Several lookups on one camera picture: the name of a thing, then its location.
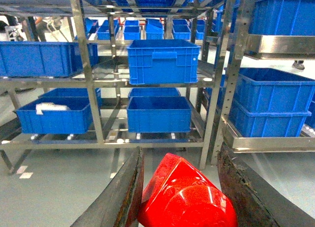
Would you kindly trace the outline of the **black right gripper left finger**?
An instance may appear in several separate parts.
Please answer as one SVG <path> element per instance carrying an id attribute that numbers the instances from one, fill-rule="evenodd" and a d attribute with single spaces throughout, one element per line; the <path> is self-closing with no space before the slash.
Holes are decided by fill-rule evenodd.
<path id="1" fill-rule="evenodd" d="M 107 187 L 72 224 L 73 227 L 137 227 L 144 184 L 141 147 L 119 169 Z"/>

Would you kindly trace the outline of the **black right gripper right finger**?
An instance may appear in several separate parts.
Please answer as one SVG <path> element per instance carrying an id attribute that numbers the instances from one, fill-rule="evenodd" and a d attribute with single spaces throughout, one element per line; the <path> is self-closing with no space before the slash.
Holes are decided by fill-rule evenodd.
<path id="1" fill-rule="evenodd" d="M 240 227 L 313 227 L 315 220 L 280 194 L 229 147 L 217 153 L 222 192 L 232 201 Z"/>

